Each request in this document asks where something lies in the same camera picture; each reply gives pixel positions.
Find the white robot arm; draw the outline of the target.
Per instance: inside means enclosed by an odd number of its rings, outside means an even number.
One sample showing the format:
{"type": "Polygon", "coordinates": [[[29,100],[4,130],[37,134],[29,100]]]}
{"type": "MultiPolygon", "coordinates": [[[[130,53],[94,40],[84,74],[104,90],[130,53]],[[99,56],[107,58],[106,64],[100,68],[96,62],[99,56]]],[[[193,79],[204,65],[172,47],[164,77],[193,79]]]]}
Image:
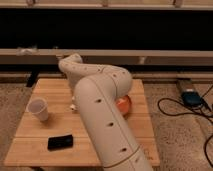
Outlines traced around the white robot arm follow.
{"type": "Polygon", "coordinates": [[[129,71],[85,64],[79,54],[61,59],[58,67],[67,76],[74,104],[104,171],[153,171],[116,106],[116,101],[131,90],[129,71]]]}

